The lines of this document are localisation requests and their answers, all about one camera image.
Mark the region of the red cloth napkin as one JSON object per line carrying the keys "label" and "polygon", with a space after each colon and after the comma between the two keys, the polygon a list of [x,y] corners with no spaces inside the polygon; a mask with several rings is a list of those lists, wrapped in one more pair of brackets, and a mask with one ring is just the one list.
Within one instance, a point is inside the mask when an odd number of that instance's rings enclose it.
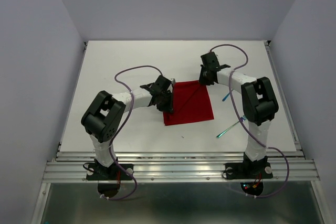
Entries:
{"label": "red cloth napkin", "polygon": [[197,80],[177,82],[173,88],[173,112],[163,113],[166,126],[214,119],[207,86]]}

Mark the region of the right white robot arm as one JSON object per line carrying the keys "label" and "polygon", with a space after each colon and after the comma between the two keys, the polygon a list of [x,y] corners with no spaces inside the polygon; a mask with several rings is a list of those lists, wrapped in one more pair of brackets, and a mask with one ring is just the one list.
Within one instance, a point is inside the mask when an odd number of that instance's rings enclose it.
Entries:
{"label": "right white robot arm", "polygon": [[221,65],[214,52],[201,56],[199,83],[210,86],[221,84],[229,87],[229,92],[241,95],[243,113],[248,127],[247,146],[241,163],[225,164],[227,177],[243,174],[253,177],[265,171],[267,163],[267,138],[270,122],[279,110],[279,105],[267,77],[254,78],[238,72],[237,68]]}

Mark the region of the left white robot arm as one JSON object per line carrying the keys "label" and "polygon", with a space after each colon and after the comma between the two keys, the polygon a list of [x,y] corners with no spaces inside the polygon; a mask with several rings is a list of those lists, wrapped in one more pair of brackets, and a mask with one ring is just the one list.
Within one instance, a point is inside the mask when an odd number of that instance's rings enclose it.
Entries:
{"label": "left white robot arm", "polygon": [[173,112],[174,85],[174,79],[160,75],[155,82],[141,85],[129,92],[110,94],[100,91],[81,119],[96,155],[87,171],[106,179],[113,178],[120,168],[115,164],[117,157],[112,142],[125,125],[124,122],[121,123],[123,115],[126,113],[128,120],[134,109],[149,106],[155,106],[160,112]]}

